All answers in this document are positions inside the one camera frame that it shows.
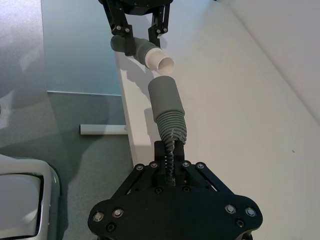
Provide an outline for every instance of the white tube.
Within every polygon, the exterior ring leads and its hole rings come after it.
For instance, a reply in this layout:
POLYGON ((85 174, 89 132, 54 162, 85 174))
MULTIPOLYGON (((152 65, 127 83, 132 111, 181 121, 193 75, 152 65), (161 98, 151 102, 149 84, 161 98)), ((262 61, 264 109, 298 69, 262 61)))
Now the white tube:
POLYGON ((80 124, 80 135, 127 135, 126 125, 80 124))
POLYGON ((158 47, 152 48, 146 53, 145 65, 161 75, 168 75, 175 69, 174 60, 158 47))

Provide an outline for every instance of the gray flexible hose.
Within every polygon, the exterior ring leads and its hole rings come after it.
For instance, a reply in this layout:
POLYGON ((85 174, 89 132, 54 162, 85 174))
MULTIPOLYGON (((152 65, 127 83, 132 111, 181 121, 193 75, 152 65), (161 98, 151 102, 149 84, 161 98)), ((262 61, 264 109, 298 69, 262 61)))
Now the gray flexible hose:
POLYGON ((174 154, 175 141, 187 140, 185 111, 181 103, 175 80, 159 76, 148 85, 154 122, 165 146, 166 175, 169 183, 175 184, 174 154))

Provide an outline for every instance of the white table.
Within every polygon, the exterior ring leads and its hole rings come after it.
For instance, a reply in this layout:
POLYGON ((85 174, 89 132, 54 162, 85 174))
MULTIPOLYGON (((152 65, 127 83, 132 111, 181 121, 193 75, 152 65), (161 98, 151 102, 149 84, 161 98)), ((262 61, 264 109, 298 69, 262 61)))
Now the white table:
MULTIPOLYGON (((128 20, 136 37, 147 37, 149 18, 128 20)), ((205 162, 259 205, 264 221, 254 239, 318 239, 320 126, 232 11, 175 0, 161 43, 176 63, 186 159, 205 162)), ((157 75, 122 53, 116 60, 133 163, 148 164, 160 139, 148 94, 157 75)))

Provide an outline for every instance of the floor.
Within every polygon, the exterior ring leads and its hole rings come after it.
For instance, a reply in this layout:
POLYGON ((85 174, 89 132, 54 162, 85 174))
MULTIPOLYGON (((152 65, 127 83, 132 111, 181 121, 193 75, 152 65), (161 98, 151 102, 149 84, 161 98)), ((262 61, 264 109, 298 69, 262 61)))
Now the floor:
POLYGON ((122 100, 47 93, 39 3, 0 2, 0 154, 52 165, 62 188, 57 239, 96 240, 89 212, 133 164, 128 136, 80 136, 79 124, 126 124, 122 100))

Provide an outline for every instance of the white pipe end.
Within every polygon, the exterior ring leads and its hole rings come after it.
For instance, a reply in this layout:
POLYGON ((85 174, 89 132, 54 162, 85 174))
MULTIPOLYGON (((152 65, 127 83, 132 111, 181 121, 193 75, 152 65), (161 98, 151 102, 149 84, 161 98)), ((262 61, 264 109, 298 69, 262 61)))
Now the white pipe end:
POLYGON ((152 48, 145 55, 145 65, 161 75, 168 75, 175 69, 174 60, 160 48, 152 48))

